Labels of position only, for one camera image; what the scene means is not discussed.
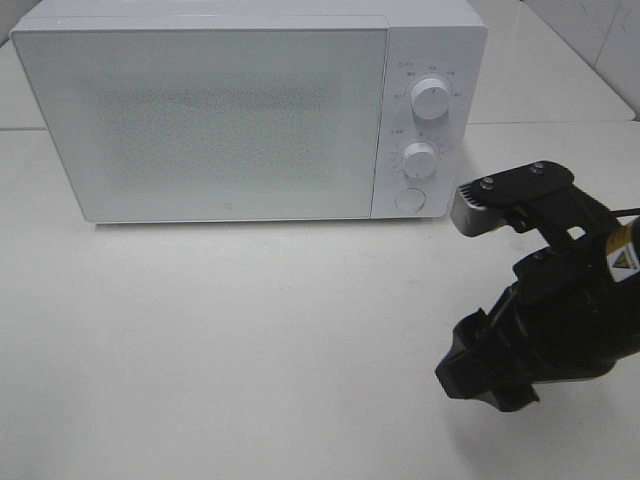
power level knob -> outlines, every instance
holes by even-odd
[[[417,117],[433,120],[449,110],[451,86],[440,77],[427,77],[411,89],[411,108]]]
[[[402,154],[402,171],[409,178],[427,178],[436,171],[438,153],[428,143],[413,143]]]

cable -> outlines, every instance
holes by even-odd
[[[613,215],[615,217],[635,217],[637,215],[640,215],[640,208],[629,208],[627,210],[614,210],[611,213],[613,213]]]

white table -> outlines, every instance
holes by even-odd
[[[473,125],[461,181],[550,158],[637,205],[639,138],[633,122]],[[640,358],[511,415],[448,400],[433,374],[536,234],[94,228],[46,132],[0,145],[3,479],[637,478]]]
[[[489,40],[470,123],[631,120],[633,111],[527,5],[471,0]],[[13,45],[0,48],[0,129],[44,128]]]

warning label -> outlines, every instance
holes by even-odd
[[[609,236],[607,264],[615,282],[621,282],[640,272],[640,262],[633,247],[630,226],[622,227]]]

microwave door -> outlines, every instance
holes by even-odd
[[[14,36],[85,218],[368,218],[387,29]]]

